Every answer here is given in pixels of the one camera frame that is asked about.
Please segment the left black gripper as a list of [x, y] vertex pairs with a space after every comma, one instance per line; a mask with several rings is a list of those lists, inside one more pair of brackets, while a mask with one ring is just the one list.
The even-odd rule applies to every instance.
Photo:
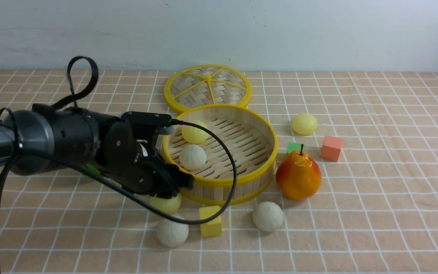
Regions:
[[102, 173], [132, 194], [171, 199], [193, 188], [193, 175], [166, 163], [157, 148], [134, 139], [120, 118], [112, 123], [102, 143]]

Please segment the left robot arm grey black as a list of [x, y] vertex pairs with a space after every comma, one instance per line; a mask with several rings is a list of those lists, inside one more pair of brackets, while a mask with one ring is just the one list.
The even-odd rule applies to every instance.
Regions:
[[87, 109], [18, 110], [14, 122], [24, 149], [78, 166], [89, 164], [132, 194], [172, 198], [192, 189], [193, 175], [166, 163], [155, 145], [173, 132], [167, 114], [125, 112], [120, 117]]

